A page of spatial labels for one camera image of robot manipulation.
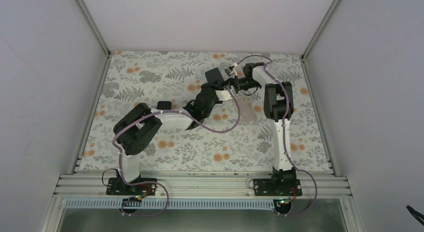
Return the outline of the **cream white phone case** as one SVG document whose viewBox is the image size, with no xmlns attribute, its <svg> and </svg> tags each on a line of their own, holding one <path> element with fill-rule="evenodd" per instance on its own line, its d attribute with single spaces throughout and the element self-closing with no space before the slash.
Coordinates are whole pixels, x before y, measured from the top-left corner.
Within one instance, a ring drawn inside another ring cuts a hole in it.
<svg viewBox="0 0 424 232">
<path fill-rule="evenodd" d="M 241 119 L 244 123 L 249 123 L 257 119 L 256 113 L 246 95 L 236 97 L 240 108 Z"/>
</svg>

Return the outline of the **black phone with blue edge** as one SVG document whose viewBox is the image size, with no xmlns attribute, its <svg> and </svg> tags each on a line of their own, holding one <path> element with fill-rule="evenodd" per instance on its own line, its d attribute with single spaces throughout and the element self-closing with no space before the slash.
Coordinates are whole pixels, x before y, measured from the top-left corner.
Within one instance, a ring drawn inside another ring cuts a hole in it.
<svg viewBox="0 0 424 232">
<path fill-rule="evenodd" d="M 171 110 L 172 109 L 172 102 L 171 101 L 158 101 L 156 104 L 157 110 Z"/>
</svg>

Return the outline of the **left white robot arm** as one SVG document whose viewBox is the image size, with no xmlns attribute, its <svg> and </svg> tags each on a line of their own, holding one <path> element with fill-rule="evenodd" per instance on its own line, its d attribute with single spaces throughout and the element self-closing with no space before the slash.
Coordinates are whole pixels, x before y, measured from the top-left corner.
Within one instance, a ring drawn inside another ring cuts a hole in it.
<svg viewBox="0 0 424 232">
<path fill-rule="evenodd" d="M 160 130 L 193 130 L 203 127 L 214 106 L 232 100 L 229 88 L 217 90 L 212 84 L 204 84 L 196 98 L 181 109 L 152 109 L 145 103 L 137 105 L 113 128 L 112 145 L 118 149 L 119 188 L 131 195 L 139 189 L 139 154 L 151 143 Z"/>
</svg>

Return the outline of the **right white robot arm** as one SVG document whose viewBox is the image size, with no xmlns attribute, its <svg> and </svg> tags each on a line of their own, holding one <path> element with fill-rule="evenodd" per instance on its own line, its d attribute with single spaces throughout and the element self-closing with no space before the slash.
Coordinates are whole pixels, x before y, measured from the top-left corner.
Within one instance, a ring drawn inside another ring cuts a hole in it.
<svg viewBox="0 0 424 232">
<path fill-rule="evenodd" d="M 284 195 L 296 186 L 296 169 L 291 160 L 290 123 L 293 114 L 293 92 L 290 82 L 281 82 L 267 70 L 263 62 L 247 63 L 243 67 L 244 77 L 238 78 L 231 69 L 225 70 L 230 76 L 228 85 L 236 92 L 252 88 L 263 89 L 263 112 L 271 121 L 274 142 L 274 164 L 267 186 L 278 196 Z"/>
</svg>

